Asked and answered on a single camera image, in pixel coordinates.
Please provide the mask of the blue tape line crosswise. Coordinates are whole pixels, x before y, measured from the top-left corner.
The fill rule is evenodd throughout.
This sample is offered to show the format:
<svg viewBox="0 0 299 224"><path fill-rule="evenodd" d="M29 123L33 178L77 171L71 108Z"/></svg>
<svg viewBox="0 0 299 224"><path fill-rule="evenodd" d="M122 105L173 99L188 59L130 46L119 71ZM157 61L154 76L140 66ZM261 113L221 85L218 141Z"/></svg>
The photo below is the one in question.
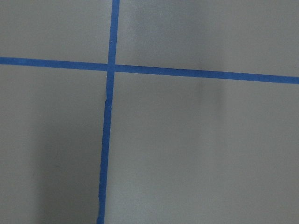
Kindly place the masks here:
<svg viewBox="0 0 299 224"><path fill-rule="evenodd" d="M109 69L112 69L113 71L116 72L125 72L125 73L168 75L168 76L180 76L180 77L204 77L204 78L215 78L215 79L229 79L229 80L269 82L269 83L282 83L282 84L299 83L298 77L289 77L289 76L235 73L235 72L208 71L208 70L188 70L188 69L174 69L174 68L119 65L119 64L108 65L104 63L73 62L73 61L44 60L44 59L30 59L30 58L16 58L16 57L1 57L0 63L3 65L94 70L94 71L108 71Z"/></svg>

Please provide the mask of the blue tape line lengthwise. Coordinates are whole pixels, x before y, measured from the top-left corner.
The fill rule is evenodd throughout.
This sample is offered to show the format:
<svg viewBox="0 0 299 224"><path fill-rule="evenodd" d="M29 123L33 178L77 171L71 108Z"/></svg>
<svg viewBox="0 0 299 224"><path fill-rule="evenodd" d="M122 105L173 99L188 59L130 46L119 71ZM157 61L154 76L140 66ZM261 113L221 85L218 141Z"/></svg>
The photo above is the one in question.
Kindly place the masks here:
<svg viewBox="0 0 299 224"><path fill-rule="evenodd" d="M107 78L106 78L106 100L105 100L105 108L104 108L100 176L99 176L99 194L98 194L99 212L96 220L96 223L98 224L103 224L105 222L107 174L108 174L112 104L113 104L113 93L114 93L114 74L115 74L117 35L118 35L119 8L120 8L120 1L113 0L111 22L110 22Z"/></svg>

